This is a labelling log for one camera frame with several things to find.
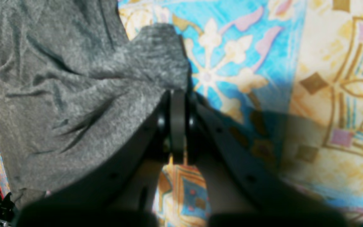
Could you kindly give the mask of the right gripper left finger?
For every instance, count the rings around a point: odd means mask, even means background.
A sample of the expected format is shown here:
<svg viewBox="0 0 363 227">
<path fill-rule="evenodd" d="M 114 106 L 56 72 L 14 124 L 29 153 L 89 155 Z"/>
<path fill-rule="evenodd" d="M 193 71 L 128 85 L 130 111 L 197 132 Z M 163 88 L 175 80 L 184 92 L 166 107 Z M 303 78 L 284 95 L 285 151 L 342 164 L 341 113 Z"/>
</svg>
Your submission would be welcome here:
<svg viewBox="0 0 363 227">
<path fill-rule="evenodd" d="M 184 160 L 184 92 L 167 91 L 131 138 L 79 181 L 19 213 L 16 227 L 158 227 L 152 212 L 163 166 Z"/>
</svg>

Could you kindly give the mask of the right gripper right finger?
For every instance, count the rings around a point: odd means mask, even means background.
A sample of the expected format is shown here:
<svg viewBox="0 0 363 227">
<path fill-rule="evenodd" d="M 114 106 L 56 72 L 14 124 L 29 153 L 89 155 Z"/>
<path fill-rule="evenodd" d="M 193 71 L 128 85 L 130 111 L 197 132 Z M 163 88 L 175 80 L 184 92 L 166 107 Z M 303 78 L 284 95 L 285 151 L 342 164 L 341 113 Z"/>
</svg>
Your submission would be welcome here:
<svg viewBox="0 0 363 227">
<path fill-rule="evenodd" d="M 336 209 L 287 185 L 246 151 L 221 119 L 185 96 L 186 159 L 203 175 L 208 227 L 348 227 Z"/>
</svg>

